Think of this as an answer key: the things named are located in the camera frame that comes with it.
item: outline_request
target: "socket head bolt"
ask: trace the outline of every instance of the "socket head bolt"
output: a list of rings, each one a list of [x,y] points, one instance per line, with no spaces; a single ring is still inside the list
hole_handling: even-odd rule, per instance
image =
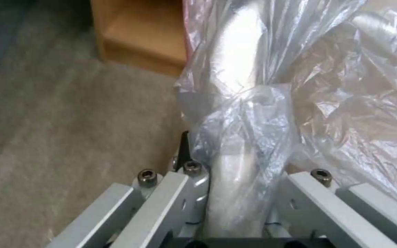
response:
[[[154,187],[157,185],[157,173],[152,169],[144,169],[137,175],[140,187]]]
[[[330,187],[332,183],[332,174],[326,169],[314,169],[310,172],[310,175],[326,187]]]
[[[183,173],[188,176],[197,176],[202,171],[202,165],[197,161],[188,161],[183,164]]]

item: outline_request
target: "plastic bag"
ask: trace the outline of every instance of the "plastic bag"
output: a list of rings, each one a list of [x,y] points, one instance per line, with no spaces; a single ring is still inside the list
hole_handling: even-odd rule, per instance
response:
[[[292,163],[325,168],[342,186],[369,182],[397,200],[397,13],[356,13],[282,81],[292,84],[302,140]]]
[[[204,232],[259,237],[296,142],[289,85],[277,78],[364,0],[202,2],[184,1],[187,20],[200,14],[186,24],[196,49],[177,87],[192,157],[211,165]]]

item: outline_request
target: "gray metal bar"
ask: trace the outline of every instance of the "gray metal bar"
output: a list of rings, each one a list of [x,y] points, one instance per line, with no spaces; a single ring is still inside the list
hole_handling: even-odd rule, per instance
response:
[[[277,199],[280,216],[290,222],[293,237],[326,235],[338,248],[397,248],[307,172],[289,175],[281,181]],[[293,231],[297,228],[303,232],[295,235]]]
[[[169,233],[177,236],[194,207],[193,190],[188,176],[168,172],[112,248],[158,248]]]
[[[126,226],[143,198],[132,187],[111,185],[82,212],[47,248],[101,248]]]
[[[336,195],[397,243],[397,202],[369,184],[337,190]]]

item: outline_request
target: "wooden shelf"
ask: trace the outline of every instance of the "wooden shelf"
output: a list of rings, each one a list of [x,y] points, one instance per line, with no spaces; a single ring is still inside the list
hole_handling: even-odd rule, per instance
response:
[[[181,0],[92,0],[104,61],[180,75],[186,64]]]

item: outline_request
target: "carpet floor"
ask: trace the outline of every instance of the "carpet floor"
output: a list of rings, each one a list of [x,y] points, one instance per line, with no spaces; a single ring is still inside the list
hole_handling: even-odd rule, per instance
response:
[[[174,82],[101,63],[88,0],[38,0],[0,65],[0,247],[44,247],[113,182],[163,173]]]

